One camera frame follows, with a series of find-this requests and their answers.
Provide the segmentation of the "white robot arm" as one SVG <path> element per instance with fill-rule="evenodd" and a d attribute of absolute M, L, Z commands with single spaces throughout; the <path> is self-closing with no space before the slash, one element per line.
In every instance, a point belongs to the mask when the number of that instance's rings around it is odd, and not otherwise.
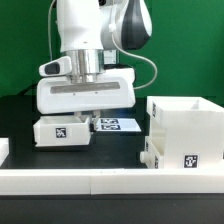
<path fill-rule="evenodd" d="M 144 0 L 107 5 L 56 0 L 62 56 L 39 67 L 37 107 L 43 114 L 128 108 L 135 104 L 132 69 L 107 69 L 106 50 L 142 48 L 152 35 Z"/>

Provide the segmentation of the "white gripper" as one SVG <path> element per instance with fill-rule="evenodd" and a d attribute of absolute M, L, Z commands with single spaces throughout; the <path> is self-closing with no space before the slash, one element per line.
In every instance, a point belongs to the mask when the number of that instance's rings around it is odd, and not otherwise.
<path fill-rule="evenodd" d="M 103 109 L 128 108 L 135 104 L 132 68 L 108 69 L 93 83 L 72 84 L 65 77 L 43 78 L 37 86 L 37 108 L 42 114 L 94 111 L 96 125 Z"/>

